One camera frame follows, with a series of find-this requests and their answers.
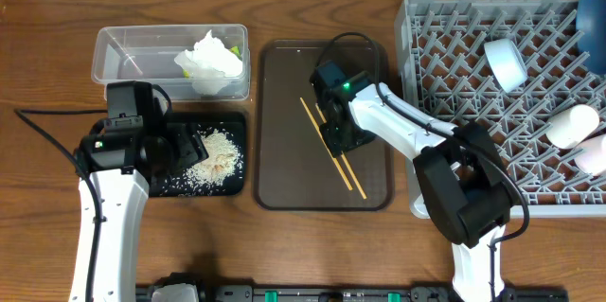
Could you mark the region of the wooden chopstick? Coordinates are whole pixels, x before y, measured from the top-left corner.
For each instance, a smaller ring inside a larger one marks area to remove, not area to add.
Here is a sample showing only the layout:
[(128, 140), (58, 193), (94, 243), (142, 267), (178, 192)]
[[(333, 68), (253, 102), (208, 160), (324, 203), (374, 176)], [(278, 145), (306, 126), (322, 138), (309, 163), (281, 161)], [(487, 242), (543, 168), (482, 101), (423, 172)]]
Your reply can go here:
[[(325, 116), (324, 116), (323, 112), (321, 111), (320, 107), (318, 106), (318, 104), (315, 104), (315, 109), (316, 109), (317, 113), (320, 115), (320, 117), (321, 117), (322, 121), (323, 121), (324, 123), (326, 123), (326, 122), (327, 122), (327, 120), (326, 120), (326, 118), (325, 118)], [(341, 163), (342, 163), (343, 165), (345, 165), (345, 166), (346, 166), (346, 168), (347, 168), (347, 170), (348, 170), (348, 177), (349, 177), (349, 178), (350, 178), (350, 179), (353, 181), (353, 183), (354, 183), (354, 184), (355, 184), (355, 186), (357, 187), (357, 189), (358, 189), (359, 193), (361, 194), (362, 198), (363, 198), (364, 200), (366, 200), (366, 199), (367, 199), (367, 195), (366, 195), (366, 193), (365, 193), (365, 190), (363, 189), (363, 187), (362, 187), (361, 183), (359, 182), (358, 177), (357, 177), (357, 175), (356, 175), (355, 171), (354, 171), (354, 170), (353, 170), (353, 168), (351, 167), (351, 164), (349, 163), (348, 158), (346, 157), (346, 155), (345, 155), (344, 153), (342, 153), (342, 154), (340, 155), (340, 159), (341, 159)]]
[(320, 129), (319, 129), (319, 125), (316, 122), (315, 118), (313, 117), (313, 114), (312, 114), (311, 110), (309, 109), (309, 106), (305, 102), (304, 98), (299, 98), (299, 101), (300, 101), (301, 105), (303, 106), (303, 108), (304, 108), (304, 110), (305, 110), (305, 112), (306, 112), (306, 114), (307, 114), (310, 122), (312, 123), (315, 131), (317, 132), (317, 134), (318, 134), (318, 136), (320, 138), (320, 141), (322, 142), (322, 144), (323, 144), (323, 146), (324, 146), (324, 148), (325, 148), (325, 150), (326, 150), (326, 152), (327, 152), (327, 154), (329, 156), (329, 159), (332, 161), (333, 165), (337, 169), (337, 171), (338, 171), (339, 175), (341, 176), (341, 178), (342, 178), (344, 184), (346, 185), (347, 189), (349, 191), (353, 190), (353, 187), (352, 187), (349, 179), (347, 178), (346, 174), (344, 173), (343, 168), (341, 167), (341, 165), (339, 164), (339, 162), (331, 155), (330, 150), (328, 149), (328, 147), (324, 143), (323, 136), (322, 136), (322, 134), (320, 132)]

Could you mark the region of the pile of rice grains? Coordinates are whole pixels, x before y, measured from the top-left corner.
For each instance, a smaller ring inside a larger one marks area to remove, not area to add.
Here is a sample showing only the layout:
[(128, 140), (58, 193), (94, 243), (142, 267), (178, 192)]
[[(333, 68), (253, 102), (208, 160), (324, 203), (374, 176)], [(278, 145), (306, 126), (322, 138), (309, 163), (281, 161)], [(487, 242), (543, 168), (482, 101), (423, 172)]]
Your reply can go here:
[(207, 127), (198, 131), (208, 158), (166, 179), (159, 196), (231, 196), (241, 192), (244, 176), (242, 146), (232, 131)]

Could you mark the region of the white paper napkin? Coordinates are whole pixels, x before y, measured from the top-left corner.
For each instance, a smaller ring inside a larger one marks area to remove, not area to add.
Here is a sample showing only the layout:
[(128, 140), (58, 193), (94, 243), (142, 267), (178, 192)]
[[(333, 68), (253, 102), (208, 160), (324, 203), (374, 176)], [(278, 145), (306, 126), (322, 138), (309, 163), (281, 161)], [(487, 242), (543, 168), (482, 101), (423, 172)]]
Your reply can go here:
[(192, 50), (180, 52), (174, 62), (182, 68), (184, 77), (192, 81), (192, 88), (204, 96), (217, 95), (243, 71), (241, 58), (214, 37), (211, 30)]

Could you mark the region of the light blue bowl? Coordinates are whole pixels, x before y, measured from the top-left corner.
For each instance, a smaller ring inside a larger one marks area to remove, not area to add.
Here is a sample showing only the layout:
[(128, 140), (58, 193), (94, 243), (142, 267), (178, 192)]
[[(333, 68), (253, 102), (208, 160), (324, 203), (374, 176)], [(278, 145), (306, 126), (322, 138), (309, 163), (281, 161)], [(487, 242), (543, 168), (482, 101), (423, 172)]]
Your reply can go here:
[(486, 42), (484, 50), (493, 76), (506, 93), (512, 92), (526, 81), (524, 60), (512, 40)]

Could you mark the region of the cream white plastic cup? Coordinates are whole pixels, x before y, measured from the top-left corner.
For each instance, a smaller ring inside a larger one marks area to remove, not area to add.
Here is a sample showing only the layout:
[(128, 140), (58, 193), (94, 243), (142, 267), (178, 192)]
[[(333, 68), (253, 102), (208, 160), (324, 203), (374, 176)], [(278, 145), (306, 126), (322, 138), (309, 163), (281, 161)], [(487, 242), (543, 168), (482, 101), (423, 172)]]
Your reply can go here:
[(578, 104), (551, 116), (547, 122), (550, 128), (546, 137), (550, 143), (560, 149), (572, 149), (597, 128), (599, 116), (595, 108)]

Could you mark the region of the pink plastic cup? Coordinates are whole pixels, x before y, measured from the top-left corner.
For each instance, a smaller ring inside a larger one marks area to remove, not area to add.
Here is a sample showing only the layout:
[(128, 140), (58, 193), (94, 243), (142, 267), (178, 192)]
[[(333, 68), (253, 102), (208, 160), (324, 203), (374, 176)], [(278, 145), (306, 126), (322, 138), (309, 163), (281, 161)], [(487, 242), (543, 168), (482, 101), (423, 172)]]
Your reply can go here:
[(577, 149), (580, 153), (574, 161), (578, 169), (592, 176), (599, 176), (605, 172), (605, 145), (606, 136), (595, 136), (581, 142)]

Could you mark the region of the dark blue plate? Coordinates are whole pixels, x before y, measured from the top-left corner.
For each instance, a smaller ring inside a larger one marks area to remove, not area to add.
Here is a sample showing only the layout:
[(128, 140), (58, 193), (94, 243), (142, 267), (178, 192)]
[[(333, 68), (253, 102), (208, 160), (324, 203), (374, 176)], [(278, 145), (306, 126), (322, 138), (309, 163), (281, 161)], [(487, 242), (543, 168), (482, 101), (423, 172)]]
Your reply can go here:
[(583, 33), (578, 41), (580, 52), (588, 52), (584, 62), (588, 70), (605, 76), (605, 0), (579, 0), (576, 29)]

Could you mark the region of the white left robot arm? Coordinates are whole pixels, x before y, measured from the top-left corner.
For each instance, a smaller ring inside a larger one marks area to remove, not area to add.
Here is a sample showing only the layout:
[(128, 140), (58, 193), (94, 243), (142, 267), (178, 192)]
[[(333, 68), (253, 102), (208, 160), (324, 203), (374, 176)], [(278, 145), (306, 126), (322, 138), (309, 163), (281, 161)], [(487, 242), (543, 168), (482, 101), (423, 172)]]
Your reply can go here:
[(151, 184), (204, 161), (192, 123), (99, 120), (76, 149), (80, 235), (73, 301), (133, 301), (140, 224)]

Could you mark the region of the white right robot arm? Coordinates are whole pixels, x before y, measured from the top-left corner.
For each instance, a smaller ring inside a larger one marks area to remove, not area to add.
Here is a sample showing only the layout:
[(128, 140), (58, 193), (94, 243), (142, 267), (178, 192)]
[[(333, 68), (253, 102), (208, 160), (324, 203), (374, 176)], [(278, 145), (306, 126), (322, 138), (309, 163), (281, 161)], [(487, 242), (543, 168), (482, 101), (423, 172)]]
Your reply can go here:
[(497, 300), (505, 288), (499, 242), (518, 200), (488, 131), (433, 118), (371, 82), (367, 72), (347, 78), (315, 71), (310, 83), (330, 154), (380, 137), (411, 160), (427, 213), (453, 246), (455, 292), (464, 301)]

